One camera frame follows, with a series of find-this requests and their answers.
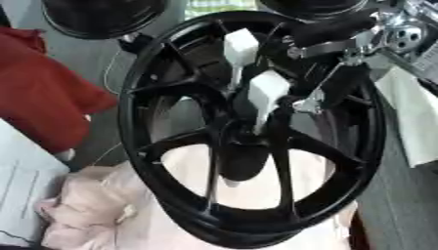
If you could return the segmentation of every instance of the wheel spoke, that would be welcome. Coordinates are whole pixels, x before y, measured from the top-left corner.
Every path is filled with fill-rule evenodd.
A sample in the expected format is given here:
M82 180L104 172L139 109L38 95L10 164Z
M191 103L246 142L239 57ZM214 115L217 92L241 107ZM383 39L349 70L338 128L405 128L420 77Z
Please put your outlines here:
M220 173L220 158L218 148L215 146L210 148L209 152L210 162L209 162L209 173L208 173L208 182L207 189L205 192L205 198L207 202L205 204L205 212L209 213L211 210L211 206L216 200L217 194L217 185L219 181L219 173Z
M216 199L216 191L221 171L222 157L224 157L225 146L232 136L232 131L237 122L227 116L217 117L216 120L208 126L210 140L210 162L208 182L205 197L205 212L209 213Z
M304 133L289 128L288 147L311 152L331 160L336 165L336 170L344 173L357 173L356 170L364 164L363 161L353 156L348 156L339 149L329 146L322 141L314 139Z
M208 134L205 128L194 130L193 132L176 135L148 146L141 146L137 149L138 153L153 154L153 159L159 159L165 152L181 147L196 144L207 144Z
M288 154L288 124L290 115L271 115L267 124L269 148L277 168L281 187L279 209L286 211L290 218L297 218L293 198L292 178L290 174L290 160Z
M173 56L175 57L175 60L186 70L190 75L199 75L200 71L199 68L194 65L192 62L190 62L187 57L184 55L180 49L175 46L175 44L171 42L167 42L164 44L164 47L168 49Z

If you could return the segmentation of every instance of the white plastic block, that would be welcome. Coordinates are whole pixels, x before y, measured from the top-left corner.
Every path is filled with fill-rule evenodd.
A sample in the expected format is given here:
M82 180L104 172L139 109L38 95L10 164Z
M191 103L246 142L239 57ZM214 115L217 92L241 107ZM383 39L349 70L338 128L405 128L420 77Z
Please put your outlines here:
M225 36L224 56L236 67L255 63L259 42L248 29L240 29Z
M257 108L255 133L260 133L277 100L287 95L290 84L274 70L265 71L250 81L248 99Z

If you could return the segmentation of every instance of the fabric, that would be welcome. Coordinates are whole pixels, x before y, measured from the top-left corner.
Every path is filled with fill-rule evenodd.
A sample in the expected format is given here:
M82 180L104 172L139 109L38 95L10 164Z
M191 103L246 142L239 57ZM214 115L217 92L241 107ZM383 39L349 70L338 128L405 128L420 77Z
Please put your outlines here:
M291 150L289 154L294 196L300 199L323 184L332 166L311 153ZM172 150L163 156L162 161L180 183L195 193L204 193L208 174L206 146ZM272 158L259 176L238 187L228 187L220 179L216 197L219 203L241 208L276 206L280 187ZM348 250L348 229L356 209L357 205L352 204L332 219L266 249ZM43 240L43 246L52 249L224 249L179 228L163 212L129 163L115 168L89 167L70 175L62 193L40 202L37 211L52 222Z
M0 27L0 117L58 153L87 135L85 114L110 108L116 99L45 52L38 30Z
M190 0L186 10L186 19L215 12L255 11L256 9L255 0Z

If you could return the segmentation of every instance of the metal arm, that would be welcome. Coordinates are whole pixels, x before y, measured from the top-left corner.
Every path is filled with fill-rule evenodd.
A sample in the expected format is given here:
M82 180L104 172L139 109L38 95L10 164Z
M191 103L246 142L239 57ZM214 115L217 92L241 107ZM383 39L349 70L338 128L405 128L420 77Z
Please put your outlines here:
M365 11L350 18L353 20L344 17L338 22L323 23L313 34L289 44L287 54L295 59L329 53L344 55L307 99L294 104L295 110L320 113L337 104L354 87L349 74L354 75L354 68L377 53L420 79L438 83L438 9L433 4L409 0L401 9ZM349 37L330 37L334 29ZM313 43L315 37L319 39L317 43ZM345 80L333 86L330 80L339 75Z

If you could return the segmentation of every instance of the floor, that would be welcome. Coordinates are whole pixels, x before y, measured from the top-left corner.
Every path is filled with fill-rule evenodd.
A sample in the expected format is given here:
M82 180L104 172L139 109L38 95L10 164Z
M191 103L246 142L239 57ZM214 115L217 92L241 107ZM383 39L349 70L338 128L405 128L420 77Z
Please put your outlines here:
M42 28L49 54L92 83L101 85L111 58L117 52L113 40L83 41L68 38L43 20L40 1L0 0L21 28ZM183 18L184 1L173 0L171 8L154 25L145 29L151 35L178 23ZM121 54L109 73L109 84L119 89L133 56ZM409 169L393 124L394 112L387 107L388 137L379 173L360 198L361 215L375 250L432 250L438 245L438 176L428 169ZM93 115L90 136L70 163L73 169L93 164L104 152L119 143L116 110ZM122 147L97 164L111 166L125 160Z

